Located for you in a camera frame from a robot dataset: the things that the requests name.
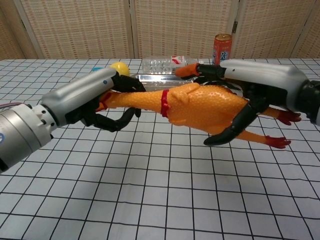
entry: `robotic arm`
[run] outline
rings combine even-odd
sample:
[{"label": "robotic arm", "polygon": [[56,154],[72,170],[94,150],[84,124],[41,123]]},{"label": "robotic arm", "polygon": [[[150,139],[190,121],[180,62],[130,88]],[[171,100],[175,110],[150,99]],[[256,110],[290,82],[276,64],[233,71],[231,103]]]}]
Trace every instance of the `robotic arm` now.
[{"label": "robotic arm", "polygon": [[210,136],[205,145],[230,142],[264,112],[269,105],[291,112],[305,113],[311,123],[320,126],[320,82],[310,81],[294,66],[229,59],[220,65],[191,64],[179,68],[176,75],[205,85],[225,85],[241,90],[249,102],[220,134]]},{"label": "robotic arm", "polygon": [[113,89],[144,92],[138,79],[102,68],[43,95],[40,104],[20,104],[0,112],[0,170],[6,171],[51,141],[57,127],[82,121],[110,132],[124,128],[141,110],[127,109],[118,120],[97,114],[100,97]]},{"label": "robotic arm", "polygon": [[[309,81],[294,66],[229,59],[220,65],[191,64],[176,73],[182,79],[197,76],[200,84],[225,85],[242,90],[249,101],[222,133],[210,136],[204,144],[230,142],[269,105],[306,113],[320,126],[320,82]],[[21,104],[0,112],[0,170],[5,171],[49,143],[57,127],[82,121],[110,132],[124,128],[141,110],[129,108],[118,120],[97,114],[101,96],[108,90],[146,91],[138,79],[103,68],[45,94],[39,105]]]}]

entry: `rubber chicken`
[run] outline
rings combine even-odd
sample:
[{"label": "rubber chicken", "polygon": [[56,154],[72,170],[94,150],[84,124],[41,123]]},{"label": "rubber chicken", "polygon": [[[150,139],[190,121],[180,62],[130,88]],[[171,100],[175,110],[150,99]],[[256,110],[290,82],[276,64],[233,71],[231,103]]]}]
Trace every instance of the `rubber chicken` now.
[{"label": "rubber chicken", "polygon": [[[120,93],[109,91],[100,99],[97,111],[107,108],[134,107],[162,114],[176,126],[187,126],[216,135],[227,128],[247,104],[228,88],[218,85],[189,83],[166,90]],[[286,125],[301,120],[299,113],[269,107],[262,113]],[[285,137],[258,135],[244,130],[237,139],[283,149],[291,143]]]}]

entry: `white label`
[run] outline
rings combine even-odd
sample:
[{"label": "white label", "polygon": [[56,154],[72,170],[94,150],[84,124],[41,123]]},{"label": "white label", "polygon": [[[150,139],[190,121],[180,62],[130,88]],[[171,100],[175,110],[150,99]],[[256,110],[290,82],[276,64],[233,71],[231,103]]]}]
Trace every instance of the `white label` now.
[{"label": "white label", "polygon": [[184,56],[171,56],[171,63],[181,65],[185,63]]}]

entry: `clear plastic bottle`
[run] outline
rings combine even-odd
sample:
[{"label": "clear plastic bottle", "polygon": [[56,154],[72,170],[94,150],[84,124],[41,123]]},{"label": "clear plastic bottle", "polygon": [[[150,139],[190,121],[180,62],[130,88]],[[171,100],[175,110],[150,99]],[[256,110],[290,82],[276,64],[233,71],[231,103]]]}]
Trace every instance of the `clear plastic bottle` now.
[{"label": "clear plastic bottle", "polygon": [[150,56],[142,59],[142,71],[144,74],[170,75],[176,69],[198,61],[188,56]]}]

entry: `table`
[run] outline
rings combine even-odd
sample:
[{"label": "table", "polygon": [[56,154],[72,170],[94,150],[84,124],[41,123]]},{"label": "table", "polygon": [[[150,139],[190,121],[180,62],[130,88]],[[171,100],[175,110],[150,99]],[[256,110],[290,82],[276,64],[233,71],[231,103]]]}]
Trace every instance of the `table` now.
[{"label": "table", "polygon": [[[35,106],[118,60],[0,61],[0,104]],[[140,71],[141,60],[123,61]],[[320,80],[320,59],[249,61],[295,65]],[[319,240],[320,128],[303,116],[291,126],[259,117],[249,129],[292,143],[206,147],[206,133],[149,111],[115,133],[80,122],[58,128],[49,144],[0,175],[0,238]]]}]

